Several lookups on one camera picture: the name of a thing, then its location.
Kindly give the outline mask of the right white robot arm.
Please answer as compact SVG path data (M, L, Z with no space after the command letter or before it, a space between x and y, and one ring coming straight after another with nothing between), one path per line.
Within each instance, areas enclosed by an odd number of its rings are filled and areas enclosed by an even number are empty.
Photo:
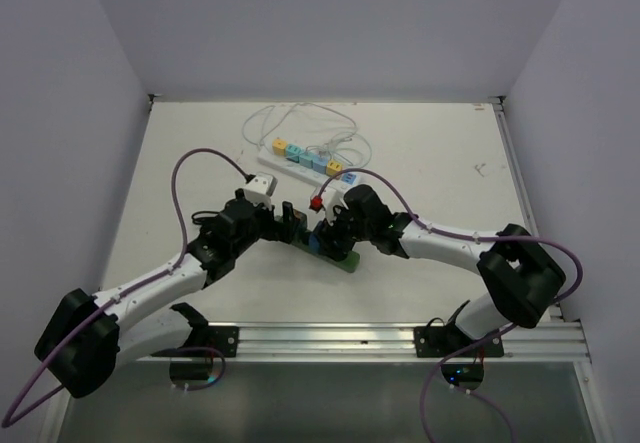
M441 326L423 328L422 339L438 355L468 355L509 324L535 327L566 281L551 255L519 225L497 234L436 229L409 212L392 212L368 185L344 194L319 191L310 208L324 215L309 238L319 255L343 261L355 244L368 242L385 255L432 260L480 276L484 295L464 302Z

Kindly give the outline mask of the blue plug adapter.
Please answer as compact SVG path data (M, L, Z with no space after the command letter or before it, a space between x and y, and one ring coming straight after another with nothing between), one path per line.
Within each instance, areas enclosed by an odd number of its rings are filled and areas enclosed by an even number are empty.
M322 253L322 244L315 232L311 232L308 237L308 248L313 254Z

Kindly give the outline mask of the green power strip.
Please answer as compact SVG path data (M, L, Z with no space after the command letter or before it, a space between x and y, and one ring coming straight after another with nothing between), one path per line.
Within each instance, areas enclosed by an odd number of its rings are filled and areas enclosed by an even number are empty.
M304 243L303 241L300 240L294 240L291 245L303 252L305 252L306 254L311 255L312 257L321 260L327 264L330 264L344 272L347 273L354 273L360 263L360 255L357 252L351 251L347 257L341 261L336 261L331 259L328 256L325 255L320 255L319 253L314 252L307 243Z

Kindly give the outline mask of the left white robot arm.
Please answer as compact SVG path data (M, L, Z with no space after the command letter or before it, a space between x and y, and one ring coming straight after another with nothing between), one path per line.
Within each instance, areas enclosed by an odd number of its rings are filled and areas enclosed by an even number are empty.
M307 228L307 217L289 202L277 215L238 190L222 210L207 217L195 239L154 272L94 295L82 289L59 302L34 353L73 397L96 391L111 376L125 332L182 296L229 274L239 257L260 240L290 244Z

